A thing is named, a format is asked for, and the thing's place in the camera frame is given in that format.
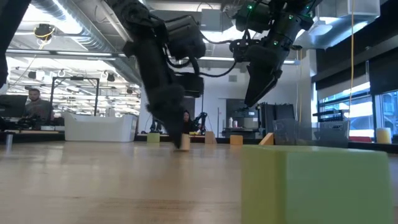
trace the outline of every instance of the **window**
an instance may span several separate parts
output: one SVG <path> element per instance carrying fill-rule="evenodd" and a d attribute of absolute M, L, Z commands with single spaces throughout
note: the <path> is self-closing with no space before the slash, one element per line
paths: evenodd
<path fill-rule="evenodd" d="M 350 136 L 374 137 L 372 98 L 369 89 L 369 82 L 353 88 L 351 114 L 344 114 L 346 118 L 351 117 Z M 349 93 L 350 89 L 320 100 L 320 112 L 348 110 Z"/>
<path fill-rule="evenodd" d="M 391 128 L 391 134 L 398 134 L 398 91 L 381 95 L 382 125 Z"/>

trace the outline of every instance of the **man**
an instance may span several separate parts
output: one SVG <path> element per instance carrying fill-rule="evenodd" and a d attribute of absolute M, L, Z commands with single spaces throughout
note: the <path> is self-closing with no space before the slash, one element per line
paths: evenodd
<path fill-rule="evenodd" d="M 54 119 L 52 105 L 47 100 L 40 99 L 40 90 L 29 90 L 29 99 L 30 103 L 25 106 L 25 118 L 39 117 L 48 120 L 50 114 L 50 119 Z"/>

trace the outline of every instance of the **workstation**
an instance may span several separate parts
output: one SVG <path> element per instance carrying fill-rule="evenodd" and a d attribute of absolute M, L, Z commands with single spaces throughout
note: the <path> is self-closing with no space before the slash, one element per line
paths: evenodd
<path fill-rule="evenodd" d="M 0 224 L 398 223 L 397 7 L 6 0 Z"/>

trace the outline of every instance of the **ceiling pipe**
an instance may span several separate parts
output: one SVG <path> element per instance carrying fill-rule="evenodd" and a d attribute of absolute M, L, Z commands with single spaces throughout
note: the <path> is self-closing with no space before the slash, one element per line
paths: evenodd
<path fill-rule="evenodd" d="M 32 0 L 32 5 L 43 13 L 50 14 L 57 22 L 78 24 L 83 37 L 74 38 L 76 42 L 89 52 L 115 52 L 116 49 L 108 42 L 103 34 L 94 26 L 80 8 L 71 0 Z M 128 82 L 140 84 L 139 72 L 128 64 L 126 58 L 116 58 L 108 61 L 119 70 Z"/>
<path fill-rule="evenodd" d="M 132 41 L 131 37 L 127 33 L 127 31 L 119 25 L 119 21 L 117 21 L 110 13 L 109 13 L 109 6 L 104 0 L 96 0 L 98 8 L 102 11 L 105 15 L 106 19 L 111 23 L 113 28 L 118 32 L 118 34 L 122 37 L 122 39 L 127 41 Z"/>

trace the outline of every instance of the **wooden block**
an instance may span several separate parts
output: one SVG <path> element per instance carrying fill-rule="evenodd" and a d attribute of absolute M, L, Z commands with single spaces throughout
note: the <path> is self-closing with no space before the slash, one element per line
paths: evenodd
<path fill-rule="evenodd" d="M 147 142 L 148 143 L 160 142 L 160 134 L 159 133 L 148 133 Z"/>
<path fill-rule="evenodd" d="M 181 147 L 176 151 L 189 151 L 191 148 L 191 139 L 189 134 L 182 134 Z"/>
<path fill-rule="evenodd" d="M 207 131 L 205 133 L 205 144 L 217 144 L 216 136 L 213 131 Z"/>
<path fill-rule="evenodd" d="M 241 190 L 244 224 L 394 222 L 385 152 L 245 145 Z"/>
<path fill-rule="evenodd" d="M 241 145 L 243 145 L 243 136 L 231 135 L 231 137 L 229 139 L 229 143 L 231 145 L 241 146 Z"/>
<path fill-rule="evenodd" d="M 272 146 L 274 145 L 274 133 L 268 133 L 259 143 L 260 146 Z"/>

